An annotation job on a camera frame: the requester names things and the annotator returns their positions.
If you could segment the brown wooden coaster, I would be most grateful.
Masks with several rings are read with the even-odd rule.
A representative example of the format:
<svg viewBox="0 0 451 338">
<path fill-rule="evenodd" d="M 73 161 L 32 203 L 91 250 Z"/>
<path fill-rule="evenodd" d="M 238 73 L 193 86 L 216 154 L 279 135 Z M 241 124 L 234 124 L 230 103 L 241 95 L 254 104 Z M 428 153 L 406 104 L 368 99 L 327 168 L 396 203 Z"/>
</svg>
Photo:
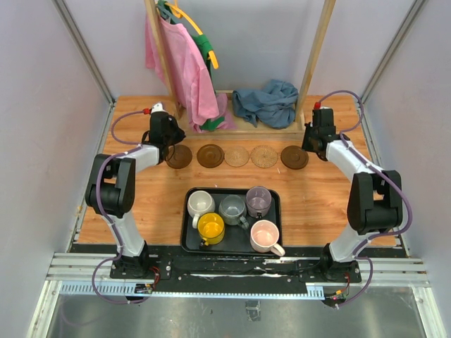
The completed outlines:
<svg viewBox="0 0 451 338">
<path fill-rule="evenodd" d="M 223 160 L 224 151 L 216 144 L 206 144 L 197 152 L 197 161 L 205 168 L 216 168 Z"/>
<path fill-rule="evenodd" d="M 170 168 L 182 169 L 187 167 L 192 161 L 192 152 L 189 147 L 177 144 L 172 146 L 166 157 L 166 163 Z"/>
<path fill-rule="evenodd" d="M 309 162 L 308 153 L 295 145 L 285 147 L 280 153 L 280 159 L 287 168 L 293 170 L 301 170 Z"/>
</svg>

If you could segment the woven rattan coaster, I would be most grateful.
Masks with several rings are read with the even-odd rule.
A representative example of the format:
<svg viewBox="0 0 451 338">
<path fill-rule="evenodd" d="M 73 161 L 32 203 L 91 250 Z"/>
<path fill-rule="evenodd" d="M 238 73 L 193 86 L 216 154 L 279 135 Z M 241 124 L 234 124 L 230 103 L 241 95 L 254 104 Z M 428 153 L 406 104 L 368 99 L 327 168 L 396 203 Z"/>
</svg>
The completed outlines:
<svg viewBox="0 0 451 338">
<path fill-rule="evenodd" d="M 270 168 L 278 161 L 277 151 L 267 145 L 259 145 L 252 149 L 250 158 L 258 168 Z"/>
<path fill-rule="evenodd" d="M 249 153 L 242 146 L 234 146 L 225 152 L 226 163 L 234 168 L 239 168 L 249 161 Z"/>
</svg>

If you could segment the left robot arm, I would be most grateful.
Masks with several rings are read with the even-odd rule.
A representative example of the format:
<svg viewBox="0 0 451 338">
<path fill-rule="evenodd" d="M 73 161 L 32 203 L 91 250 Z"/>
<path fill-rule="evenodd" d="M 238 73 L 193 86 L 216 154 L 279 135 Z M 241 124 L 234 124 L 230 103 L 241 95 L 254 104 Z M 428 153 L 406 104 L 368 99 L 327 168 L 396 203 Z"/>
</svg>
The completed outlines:
<svg viewBox="0 0 451 338">
<path fill-rule="evenodd" d="M 137 279 L 146 278 L 152 268 L 147 243 L 132 214 L 136 174 L 163 163 L 169 148 L 185 138 L 185 132 L 167 111 L 146 113 L 149 129 L 133 149 L 94 157 L 85 192 L 85 203 L 106 221 L 115 238 L 113 267 L 121 277 Z"/>
</svg>

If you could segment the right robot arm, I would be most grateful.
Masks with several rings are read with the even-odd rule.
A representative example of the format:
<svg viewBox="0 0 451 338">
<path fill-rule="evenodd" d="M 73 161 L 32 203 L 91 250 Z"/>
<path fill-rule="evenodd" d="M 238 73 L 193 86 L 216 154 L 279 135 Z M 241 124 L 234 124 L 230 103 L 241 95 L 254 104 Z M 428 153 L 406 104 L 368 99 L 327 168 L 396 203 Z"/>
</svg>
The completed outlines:
<svg viewBox="0 0 451 338">
<path fill-rule="evenodd" d="M 345 229 L 325 245 L 319 261 L 322 278 L 334 282 L 353 269 L 355 258 L 373 236 L 401 225 L 402 198 L 397 193 L 401 177 L 395 170 L 374 165 L 337 132 L 332 108 L 316 102 L 312 121 L 305 127 L 302 149 L 334 164 L 351 182 Z"/>
</svg>

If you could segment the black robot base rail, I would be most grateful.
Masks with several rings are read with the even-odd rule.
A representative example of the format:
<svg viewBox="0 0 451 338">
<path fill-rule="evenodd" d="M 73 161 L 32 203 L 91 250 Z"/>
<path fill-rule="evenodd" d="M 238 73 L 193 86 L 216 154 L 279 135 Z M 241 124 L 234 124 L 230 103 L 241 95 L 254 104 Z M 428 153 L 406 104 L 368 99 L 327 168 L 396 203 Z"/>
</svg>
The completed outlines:
<svg viewBox="0 0 451 338">
<path fill-rule="evenodd" d="M 111 263 L 107 276 L 137 280 L 137 290 L 160 292 L 294 294 L 308 282 L 361 282 L 358 262 L 324 263 L 318 247 L 289 247 L 281 258 L 253 254 L 189 253 L 179 246 L 150 246 L 144 272 L 124 261 Z"/>
</svg>

